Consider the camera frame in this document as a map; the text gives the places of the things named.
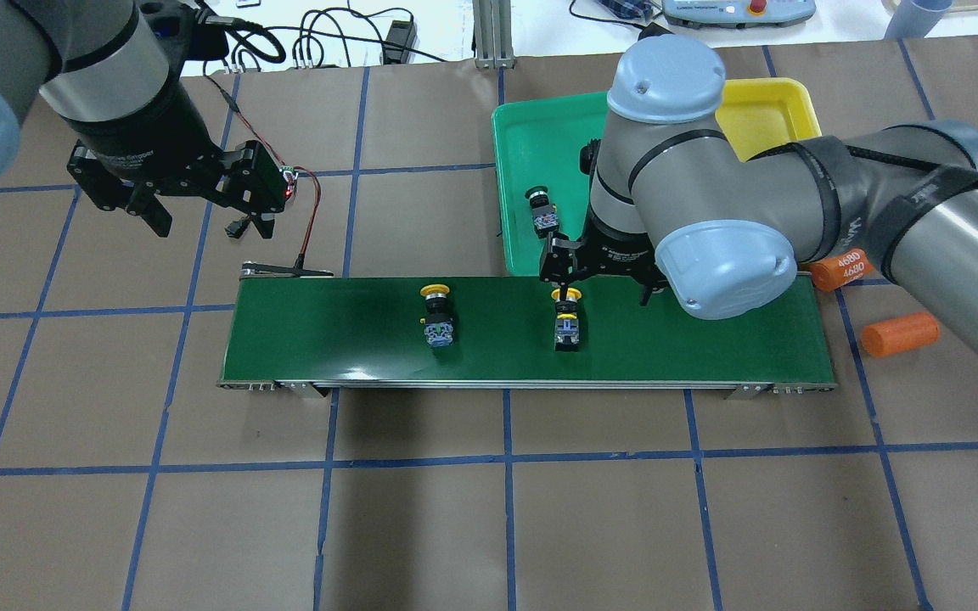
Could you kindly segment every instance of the light blue device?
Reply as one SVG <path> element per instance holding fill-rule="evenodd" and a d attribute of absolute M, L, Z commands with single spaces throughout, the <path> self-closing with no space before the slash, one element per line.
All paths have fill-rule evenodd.
<path fill-rule="evenodd" d="M 666 19 L 686 27 L 789 26 L 810 19 L 818 6 L 814 0 L 767 0 L 761 11 L 750 11 L 750 0 L 667 0 Z"/>

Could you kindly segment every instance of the power adapter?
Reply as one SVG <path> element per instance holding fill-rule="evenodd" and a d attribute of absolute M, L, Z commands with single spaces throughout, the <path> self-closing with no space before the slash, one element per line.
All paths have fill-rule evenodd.
<path fill-rule="evenodd" d="M 387 31 L 387 42 L 400 47 L 384 46 L 383 58 L 380 58 L 380 62 L 383 65 L 410 63 L 410 49 L 414 46 L 416 38 L 418 38 L 418 28 L 414 27 L 414 20 L 407 22 L 393 20 L 391 29 Z"/>

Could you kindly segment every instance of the green tray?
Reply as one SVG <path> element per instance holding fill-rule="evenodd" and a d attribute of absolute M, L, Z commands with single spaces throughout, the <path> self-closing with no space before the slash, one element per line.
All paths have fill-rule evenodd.
<path fill-rule="evenodd" d="M 457 341 L 424 343 L 420 287 L 446 283 Z M 810 279 L 725 321 L 632 279 L 575 285 L 582 348 L 554 351 L 551 287 L 534 277 L 276 278 L 240 282 L 220 385 L 466 388 L 835 387 Z"/>
<path fill-rule="evenodd" d="M 717 121 L 739 159 L 791 140 L 820 136 L 810 94 L 790 78 L 727 81 Z M 578 239 L 587 211 L 587 177 L 579 149 L 602 137 L 606 94 L 501 105 L 493 112 L 504 259 L 509 274 L 535 276 L 542 252 L 524 193 L 546 185 L 562 231 Z"/>

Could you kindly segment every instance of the dark green platform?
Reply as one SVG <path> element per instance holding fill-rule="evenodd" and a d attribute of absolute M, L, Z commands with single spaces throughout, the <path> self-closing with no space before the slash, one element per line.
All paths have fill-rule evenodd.
<path fill-rule="evenodd" d="M 420 287 L 447 283 L 457 341 L 424 343 Z M 554 301 L 532 277 L 278 278 L 240 282 L 220 385 L 316 387 L 835 387 L 808 278 L 726 321 L 684 313 L 674 295 L 639 306 L 632 279 L 583 291 L 582 348 L 554 351 Z"/>

